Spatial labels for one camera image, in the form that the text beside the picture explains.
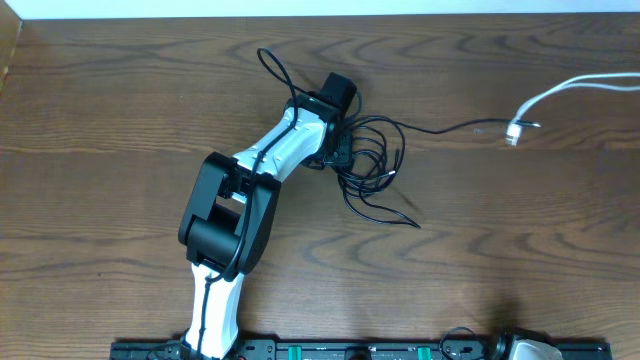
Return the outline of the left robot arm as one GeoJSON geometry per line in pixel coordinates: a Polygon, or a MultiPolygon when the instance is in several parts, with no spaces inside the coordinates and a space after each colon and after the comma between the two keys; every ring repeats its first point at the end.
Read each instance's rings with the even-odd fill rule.
{"type": "Polygon", "coordinates": [[[250,148],[203,161],[178,231],[194,276],[181,358],[230,353],[244,278],[264,253],[281,186],[302,164],[345,159],[348,142],[338,130],[356,93],[350,79],[330,73],[319,91],[290,98],[281,120],[250,148]]]}

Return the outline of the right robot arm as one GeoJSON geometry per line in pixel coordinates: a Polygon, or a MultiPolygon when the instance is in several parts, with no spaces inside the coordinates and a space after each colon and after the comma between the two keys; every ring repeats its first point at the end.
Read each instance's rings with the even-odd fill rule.
{"type": "Polygon", "coordinates": [[[561,351],[540,332],[512,328],[499,332],[488,346],[489,360],[563,360],[561,351]]]}

